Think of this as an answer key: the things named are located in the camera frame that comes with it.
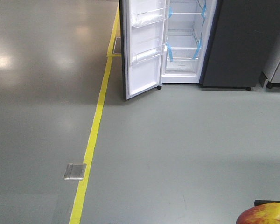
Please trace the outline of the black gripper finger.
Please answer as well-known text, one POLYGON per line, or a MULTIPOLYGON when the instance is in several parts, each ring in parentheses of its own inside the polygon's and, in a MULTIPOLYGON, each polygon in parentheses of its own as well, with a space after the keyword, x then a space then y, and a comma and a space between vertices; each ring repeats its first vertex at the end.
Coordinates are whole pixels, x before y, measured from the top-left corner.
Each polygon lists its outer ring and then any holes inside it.
POLYGON ((254 206, 260 206, 263 204, 268 204, 268 203, 280 203, 280 201, 274 201, 274 200, 255 200, 254 201, 254 206))

